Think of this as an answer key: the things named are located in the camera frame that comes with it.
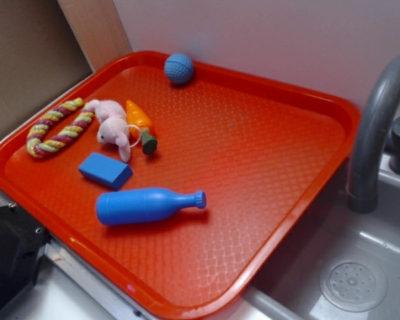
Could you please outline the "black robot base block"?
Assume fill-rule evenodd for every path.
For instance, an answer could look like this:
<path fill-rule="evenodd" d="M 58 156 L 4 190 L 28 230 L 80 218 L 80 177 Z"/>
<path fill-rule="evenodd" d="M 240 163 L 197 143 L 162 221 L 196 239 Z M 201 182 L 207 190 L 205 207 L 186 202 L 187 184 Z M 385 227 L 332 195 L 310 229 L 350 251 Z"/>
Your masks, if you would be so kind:
<path fill-rule="evenodd" d="M 22 207 L 0 207 L 0 315 L 35 286 L 47 238 Z"/>

